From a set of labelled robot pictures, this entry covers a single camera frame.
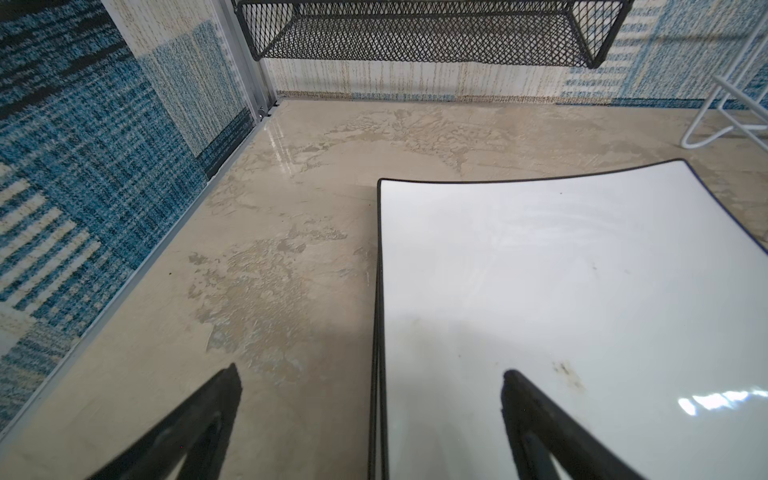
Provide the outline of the white square plate black rim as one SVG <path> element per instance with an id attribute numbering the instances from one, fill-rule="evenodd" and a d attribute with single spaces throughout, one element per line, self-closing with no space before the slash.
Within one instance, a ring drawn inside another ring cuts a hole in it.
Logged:
<path id="1" fill-rule="evenodd" d="M 375 290 L 374 290 L 374 317 L 373 317 L 373 338 L 372 338 L 372 368 L 371 368 L 371 393 L 369 409 L 369 450 L 368 450 L 368 480 L 382 480 L 385 478 L 383 473 L 383 454 L 381 437 L 381 383 L 380 383 L 380 332 L 381 332 L 381 256 L 377 257 L 375 268 Z"/>

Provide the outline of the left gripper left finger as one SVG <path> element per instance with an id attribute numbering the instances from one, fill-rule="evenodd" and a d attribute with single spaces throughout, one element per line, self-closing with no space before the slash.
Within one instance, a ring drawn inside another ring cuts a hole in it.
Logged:
<path id="1" fill-rule="evenodd" d="M 217 479 L 242 395 L 235 364 L 218 371 L 92 479 Z"/>

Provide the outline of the black mesh shelf rack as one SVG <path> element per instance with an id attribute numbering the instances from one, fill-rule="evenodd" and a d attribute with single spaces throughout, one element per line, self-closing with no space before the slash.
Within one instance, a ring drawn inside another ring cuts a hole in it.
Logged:
<path id="1" fill-rule="evenodd" d="M 254 60 L 598 68 L 630 1 L 235 1 Z"/>

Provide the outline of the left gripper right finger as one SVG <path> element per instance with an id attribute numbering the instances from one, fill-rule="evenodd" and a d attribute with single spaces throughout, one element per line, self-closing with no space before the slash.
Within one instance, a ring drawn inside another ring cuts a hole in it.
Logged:
<path id="1" fill-rule="evenodd" d="M 503 375 L 502 416 L 520 479 L 639 479 L 518 370 Z"/>

